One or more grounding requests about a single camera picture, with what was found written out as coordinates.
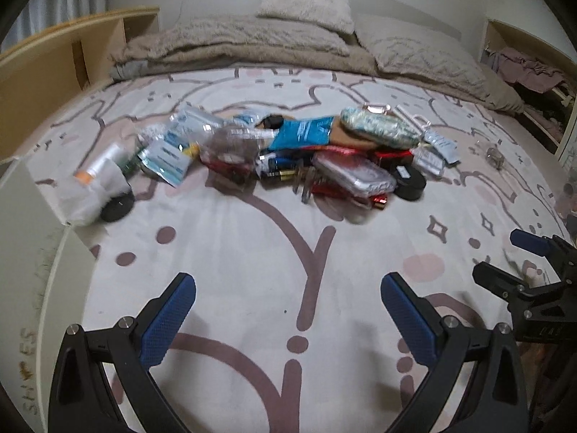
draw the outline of white fluffy pillow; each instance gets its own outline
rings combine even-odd
[[[385,73],[420,76],[480,100],[488,96],[481,66],[457,39],[417,24],[373,15],[356,17],[355,33]]]
[[[261,0],[257,16],[314,23],[343,34],[355,28],[348,0]]]

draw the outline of clear phone case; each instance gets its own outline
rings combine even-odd
[[[391,174],[362,156],[320,151],[315,153],[313,165],[354,197],[368,198],[393,192],[396,187]]]

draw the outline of metal bolt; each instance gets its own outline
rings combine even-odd
[[[118,326],[121,329],[128,329],[132,324],[134,324],[135,318],[132,316],[124,316],[118,320]]]
[[[80,330],[80,326],[78,324],[71,324],[66,329],[66,333],[68,335],[76,335],[76,333]]]
[[[509,324],[506,324],[504,322],[498,323],[497,328],[499,329],[499,332],[501,332],[501,334],[503,334],[503,335],[507,335],[507,334],[511,333],[511,328],[509,327]]]
[[[460,324],[459,320],[454,316],[445,316],[444,318],[442,318],[442,320],[443,322],[445,322],[445,325],[449,329],[454,329]]]

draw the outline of white patterned bed sheet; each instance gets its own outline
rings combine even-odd
[[[228,115],[251,105],[296,118],[338,114],[362,102],[403,105],[458,142],[462,162],[429,181],[418,202],[395,196],[384,211],[351,223],[337,201],[303,205],[290,188],[223,195],[202,166],[172,188],[132,179],[134,210],[82,235],[97,256],[85,329],[136,315],[178,272],[195,277],[197,300],[157,384],[193,431],[384,431],[426,369],[414,363],[380,299],[383,275],[398,271],[442,314],[492,328],[510,321],[505,304],[472,280],[475,263],[507,271],[544,260],[513,248],[512,229],[568,238],[542,175],[481,106],[367,76],[247,67],[122,82],[71,105],[31,151],[28,165],[53,199],[59,179],[112,141],[187,105]],[[500,145],[508,172],[478,155],[477,140]],[[114,371],[113,391],[141,430]],[[436,429],[448,425],[462,376]]]

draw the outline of blue gripper pad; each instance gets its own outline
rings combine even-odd
[[[196,299],[196,284],[186,274],[142,335],[140,363],[145,369],[159,365]]]
[[[383,304],[411,350],[415,361],[419,365],[431,368],[438,359],[435,333],[403,289],[394,281],[392,275],[385,275],[381,282]]]
[[[510,240],[513,246],[528,250],[540,257],[545,257],[550,251],[549,241],[547,239],[540,238],[521,229],[511,231]]]

